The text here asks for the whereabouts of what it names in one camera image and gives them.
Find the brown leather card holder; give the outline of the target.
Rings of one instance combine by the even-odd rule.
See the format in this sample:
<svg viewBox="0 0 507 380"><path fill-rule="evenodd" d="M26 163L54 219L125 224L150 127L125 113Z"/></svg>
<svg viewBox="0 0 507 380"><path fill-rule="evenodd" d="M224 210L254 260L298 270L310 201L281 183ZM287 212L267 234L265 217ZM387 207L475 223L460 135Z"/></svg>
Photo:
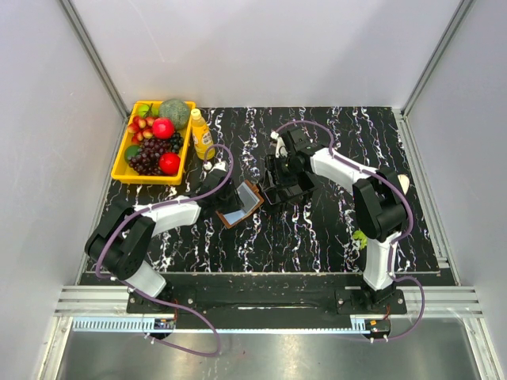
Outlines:
<svg viewBox="0 0 507 380"><path fill-rule="evenodd" d="M259 188L249 180L244 180L236 188L235 195L237 195L235 200L238 202L230 211L217 210L215 212L227 229L249 218L264 203Z"/></svg>

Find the black plastic card box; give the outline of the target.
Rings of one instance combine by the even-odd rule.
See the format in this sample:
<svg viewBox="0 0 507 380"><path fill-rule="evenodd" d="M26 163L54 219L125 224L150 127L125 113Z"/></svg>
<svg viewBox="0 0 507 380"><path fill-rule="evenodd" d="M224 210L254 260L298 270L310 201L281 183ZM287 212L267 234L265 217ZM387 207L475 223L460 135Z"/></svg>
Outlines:
<svg viewBox="0 0 507 380"><path fill-rule="evenodd" d="M306 173L285 176L283 179L288 180L288 183L276 180L273 174L265 171L265 175L257 185L269 206L305 201L316 189L314 182Z"/></svg>

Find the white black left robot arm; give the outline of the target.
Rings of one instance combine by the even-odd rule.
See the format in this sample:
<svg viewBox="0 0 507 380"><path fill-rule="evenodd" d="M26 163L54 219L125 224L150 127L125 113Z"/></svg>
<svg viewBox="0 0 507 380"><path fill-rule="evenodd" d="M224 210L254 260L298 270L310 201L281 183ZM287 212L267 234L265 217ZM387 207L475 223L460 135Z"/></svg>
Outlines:
<svg viewBox="0 0 507 380"><path fill-rule="evenodd" d="M195 224L206 212L236 211L242 206L231 179L232 164L219 161L209 167L193 196L152 205L113 204L88 238L85 253L96 269L144 294L144 303L155 313L169 309L168 282L145 261L152 237Z"/></svg>

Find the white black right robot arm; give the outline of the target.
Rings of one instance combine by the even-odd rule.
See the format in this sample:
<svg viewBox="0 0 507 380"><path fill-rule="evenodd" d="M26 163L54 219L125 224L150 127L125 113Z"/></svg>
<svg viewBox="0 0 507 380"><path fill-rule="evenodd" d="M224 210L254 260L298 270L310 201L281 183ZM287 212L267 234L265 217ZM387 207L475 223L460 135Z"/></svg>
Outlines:
<svg viewBox="0 0 507 380"><path fill-rule="evenodd" d="M389 167L374 169L339 154L333 143L310 138L299 121L272 131L275 151L265 156L262 195L272 206L288 203L312 192L312 176L326 178L353 197L356 224L367 238L363 280L369 287L360 304L376 314L389 303L385 289L395 281L394 254L398 241L413 228L414 217L406 200L410 180Z"/></svg>

